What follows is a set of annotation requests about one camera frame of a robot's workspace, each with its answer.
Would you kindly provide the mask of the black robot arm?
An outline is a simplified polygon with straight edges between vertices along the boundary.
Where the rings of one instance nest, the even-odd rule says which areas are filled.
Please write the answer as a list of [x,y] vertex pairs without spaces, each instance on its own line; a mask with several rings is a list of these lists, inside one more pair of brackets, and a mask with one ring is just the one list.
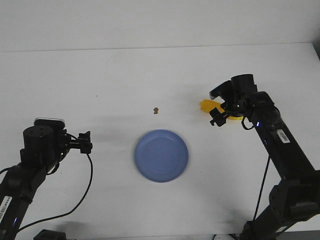
[[265,91],[258,91],[252,74],[232,77],[210,91],[223,99],[222,112],[209,114],[211,125],[222,126],[228,117],[248,119],[261,139],[268,159],[281,180],[269,194],[269,205],[247,221],[241,240],[274,240],[298,222],[320,213],[320,172],[315,170]]
[[0,238],[13,240],[24,229],[21,223],[34,196],[48,175],[53,174],[71,149],[90,155],[91,132],[75,137],[63,122],[48,121],[23,131],[20,163],[3,169],[0,184]]

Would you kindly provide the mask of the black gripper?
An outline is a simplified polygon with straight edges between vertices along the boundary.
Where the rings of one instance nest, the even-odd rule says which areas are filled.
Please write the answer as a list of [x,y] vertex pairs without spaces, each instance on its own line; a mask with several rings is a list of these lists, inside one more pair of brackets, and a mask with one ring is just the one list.
[[73,137],[67,133],[66,129],[53,131],[53,152],[54,162],[61,162],[70,149],[78,149],[80,153],[91,153],[93,144],[91,143],[91,132],[79,133],[78,138]]
[[[246,108],[244,107],[244,94],[221,94],[220,97],[224,100],[222,108],[231,117],[244,117]],[[221,127],[227,122],[228,115],[221,114],[215,107],[209,112],[212,120],[210,124],[212,126]]]

